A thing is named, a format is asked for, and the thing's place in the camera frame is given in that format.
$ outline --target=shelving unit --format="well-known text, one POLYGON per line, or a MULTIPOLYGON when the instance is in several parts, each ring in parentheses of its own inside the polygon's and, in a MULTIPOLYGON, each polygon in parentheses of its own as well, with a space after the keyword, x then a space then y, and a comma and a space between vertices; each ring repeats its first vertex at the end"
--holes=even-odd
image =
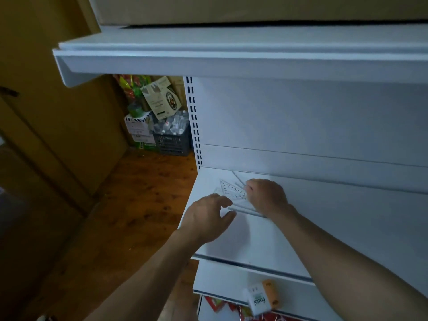
MULTIPOLYGON (((428 295, 427 24, 119 29, 53 54, 69 87, 184 76, 199 168, 187 206, 231 170, 275 180, 303 215, 428 295)), ((194 258, 197 293, 240 302, 228 284, 271 277, 290 295, 282 313, 340 319, 263 217, 238 213, 194 258)), ((221 319, 204 300, 199 316, 221 319)))

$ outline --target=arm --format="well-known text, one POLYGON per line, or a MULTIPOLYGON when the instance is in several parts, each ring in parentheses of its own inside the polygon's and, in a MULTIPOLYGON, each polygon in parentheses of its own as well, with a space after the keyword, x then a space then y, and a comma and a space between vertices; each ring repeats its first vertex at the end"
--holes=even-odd
POLYGON ((345 321, 428 320, 423 294, 300 215, 280 185, 253 179, 246 191, 253 206, 278 226, 345 321))
POLYGON ((212 194, 193 203, 181 227, 134 275, 119 286, 85 321, 156 321, 181 271, 204 243, 219 237, 235 212, 220 217, 221 207, 232 205, 212 194))

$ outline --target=clear plastic ruler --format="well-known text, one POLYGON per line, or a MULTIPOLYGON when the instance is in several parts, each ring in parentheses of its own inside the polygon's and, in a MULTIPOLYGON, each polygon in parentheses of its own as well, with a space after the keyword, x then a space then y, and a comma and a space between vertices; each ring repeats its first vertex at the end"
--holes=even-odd
POLYGON ((221 190, 229 199, 247 199, 247 193, 244 189, 232 185, 224 180, 220 180, 221 190))

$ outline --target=shelf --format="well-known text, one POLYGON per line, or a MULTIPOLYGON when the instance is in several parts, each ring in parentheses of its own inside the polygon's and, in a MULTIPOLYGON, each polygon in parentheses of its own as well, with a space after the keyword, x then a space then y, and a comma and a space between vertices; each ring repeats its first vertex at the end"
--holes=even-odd
MULTIPOLYGON (((243 289, 265 279, 266 276, 257 273, 224 264, 200 261, 193 291, 196 294, 246 305, 243 289)), ((272 280, 280 301, 280 307, 276 312, 303 320, 341 320, 315 286, 279 278, 272 280)))
POLYGON ((115 73, 428 83, 427 24, 118 29, 53 51, 70 87, 115 73))
MULTIPOLYGON (((187 207, 213 193, 220 179, 228 181, 231 175, 228 170, 202 167, 187 207)), ((251 178, 277 182, 302 215, 428 295, 428 195, 256 173, 237 175, 243 182, 251 178)), ((203 245, 194 258, 313 284, 279 229, 260 216, 238 212, 228 230, 203 245)))

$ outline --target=plastic crate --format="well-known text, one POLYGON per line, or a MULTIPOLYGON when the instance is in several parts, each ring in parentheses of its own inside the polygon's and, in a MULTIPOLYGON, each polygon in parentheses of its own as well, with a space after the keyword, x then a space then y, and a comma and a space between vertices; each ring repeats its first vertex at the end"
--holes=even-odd
POLYGON ((159 153, 168 155, 187 156, 190 151, 190 125, 181 135, 167 135, 153 133, 154 141, 159 153))

